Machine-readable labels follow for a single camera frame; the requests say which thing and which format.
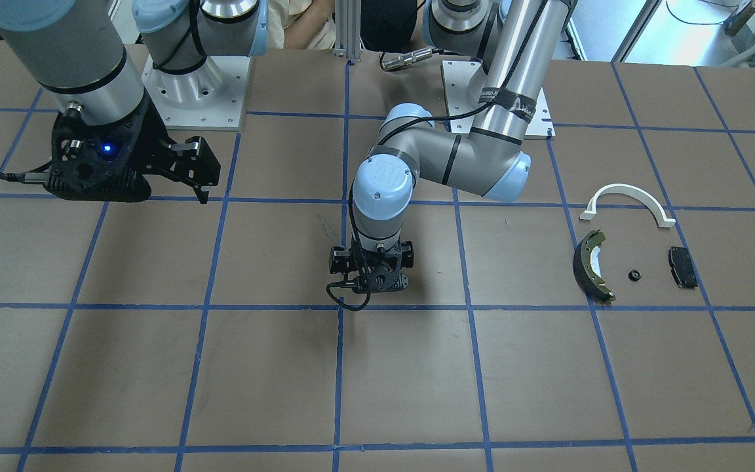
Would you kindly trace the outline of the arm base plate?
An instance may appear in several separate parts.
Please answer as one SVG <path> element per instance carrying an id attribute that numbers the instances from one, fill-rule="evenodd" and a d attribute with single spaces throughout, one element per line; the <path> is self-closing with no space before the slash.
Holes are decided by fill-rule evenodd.
<path id="1" fill-rule="evenodd" d="M 142 80 L 167 129 L 238 131 L 251 65 L 249 57 L 211 56 L 197 71 L 171 75 L 147 57 Z"/>
<path id="2" fill-rule="evenodd" d="M 483 88 L 480 92 L 475 89 L 484 87 L 486 73 L 482 71 L 480 62 L 459 62 L 459 60 L 444 60 L 441 66 L 442 81 L 444 84 L 444 101 L 449 116 L 454 118 L 446 125 L 453 134 L 467 134 L 473 125 L 473 116 L 462 117 L 459 115 L 470 113 L 479 108 L 486 101 L 491 101 L 494 109 L 508 109 L 515 117 L 527 119 L 528 123 L 524 137 L 530 140 L 542 140 L 553 138 L 556 135 L 551 112 L 541 88 L 536 98 L 518 95 L 515 92 L 507 92 L 503 85 L 496 88 Z"/>

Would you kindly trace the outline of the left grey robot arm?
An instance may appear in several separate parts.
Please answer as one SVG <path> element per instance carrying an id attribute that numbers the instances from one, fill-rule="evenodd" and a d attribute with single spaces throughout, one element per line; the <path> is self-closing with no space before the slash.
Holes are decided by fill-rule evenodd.
<path id="1" fill-rule="evenodd" d="M 575 1 L 429 1 L 423 38 L 471 59 L 467 80 L 444 80 L 459 95 L 447 116 L 417 104 L 392 108 L 351 184 L 351 244 L 330 251 L 329 289 L 400 292 L 414 246 L 402 223 L 420 180 L 494 201 L 515 201 L 530 173 L 522 141 L 558 37 Z"/>

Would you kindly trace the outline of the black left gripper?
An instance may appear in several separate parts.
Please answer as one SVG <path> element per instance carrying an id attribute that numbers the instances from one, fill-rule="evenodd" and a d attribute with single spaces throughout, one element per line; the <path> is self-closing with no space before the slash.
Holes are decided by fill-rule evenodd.
<path id="1" fill-rule="evenodd" d="M 330 283 L 331 287 L 342 287 L 354 293 L 401 292 L 408 287 L 410 280 L 402 269 L 414 266 L 414 246 L 411 241 L 399 242 L 388 250 L 362 250 L 354 247 L 348 250 L 333 246 L 330 250 L 330 274 L 342 274 L 344 279 Z"/>

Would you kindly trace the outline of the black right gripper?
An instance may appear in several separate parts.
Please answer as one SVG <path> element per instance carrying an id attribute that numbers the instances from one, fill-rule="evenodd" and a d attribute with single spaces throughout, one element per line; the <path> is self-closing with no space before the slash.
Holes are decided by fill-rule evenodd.
<path id="1" fill-rule="evenodd" d="M 185 184 L 192 188 L 200 204 L 207 204 L 210 188 L 219 183 L 221 164 L 206 138 L 172 140 L 147 92 L 137 110 L 143 113 L 143 120 L 132 152 L 132 169 Z"/>

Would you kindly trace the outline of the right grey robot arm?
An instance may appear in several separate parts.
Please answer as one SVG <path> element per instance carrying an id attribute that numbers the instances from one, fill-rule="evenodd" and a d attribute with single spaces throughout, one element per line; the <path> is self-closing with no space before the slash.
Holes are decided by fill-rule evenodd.
<path id="1" fill-rule="evenodd" d="M 265 1 L 135 1 L 132 17 L 173 106 L 218 101 L 227 81 L 214 58 L 261 56 L 269 44 Z M 50 159 L 0 180 L 70 201 L 137 203 L 156 174 L 207 203 L 218 158 L 200 136 L 171 139 L 102 1 L 0 1 L 0 36 L 59 110 Z"/>

